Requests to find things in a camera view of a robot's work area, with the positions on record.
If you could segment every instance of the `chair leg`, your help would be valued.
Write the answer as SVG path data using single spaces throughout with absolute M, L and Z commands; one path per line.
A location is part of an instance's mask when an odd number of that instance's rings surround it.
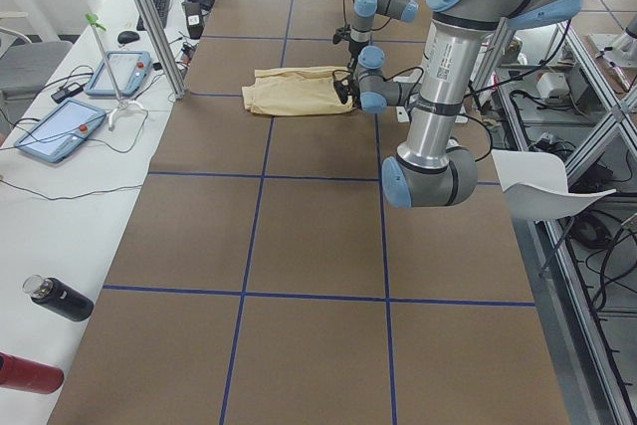
M 575 224 L 575 216 L 571 216 L 568 219 L 568 223 L 566 224 L 566 227 L 564 228 L 564 232 L 561 234 L 560 238 L 557 240 L 557 244 L 555 244 L 555 247 L 552 249 L 548 257 L 546 258 L 546 261 L 544 261 L 544 264 L 542 264 L 541 268 L 539 268 L 539 276 L 541 278 L 544 277 L 544 272 L 546 271 L 546 269 L 548 269 L 548 266 L 550 265 L 550 262 L 552 261 L 552 259 L 557 255 L 557 251 L 561 247 L 562 243 L 566 240 L 566 237 L 568 236 L 568 232 L 573 227 L 573 224 Z

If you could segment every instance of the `red cylinder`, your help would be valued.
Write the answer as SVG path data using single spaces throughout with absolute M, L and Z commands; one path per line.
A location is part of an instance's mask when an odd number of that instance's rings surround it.
M 57 367 L 0 352 L 0 387 L 52 393 L 63 381 L 64 372 Z

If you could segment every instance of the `folded towel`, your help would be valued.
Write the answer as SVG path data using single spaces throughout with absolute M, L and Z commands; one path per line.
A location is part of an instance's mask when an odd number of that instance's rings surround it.
M 247 111 L 273 116 L 346 113 L 332 85 L 332 72 L 343 67 L 255 70 L 255 84 L 242 88 Z

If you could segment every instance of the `computer mouse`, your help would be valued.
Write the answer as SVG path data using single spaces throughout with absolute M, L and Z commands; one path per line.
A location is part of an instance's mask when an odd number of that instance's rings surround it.
M 119 35 L 117 36 L 117 41 L 121 45 L 126 45 L 126 44 L 129 44 L 130 42 L 135 42 L 137 40 L 139 40 L 139 34 L 136 32 L 133 32 L 132 30 L 124 30 L 123 32 L 120 32 Z

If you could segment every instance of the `keyboard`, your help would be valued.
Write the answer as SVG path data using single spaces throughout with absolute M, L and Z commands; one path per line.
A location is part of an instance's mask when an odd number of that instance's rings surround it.
M 159 14 L 161 26 L 165 28 L 166 22 L 168 21 L 168 11 L 170 10 L 170 0 L 152 0 L 152 2 L 155 4 L 155 8 Z M 146 30 L 143 26 L 141 16 L 139 17 L 139 20 L 137 20 L 137 30 Z

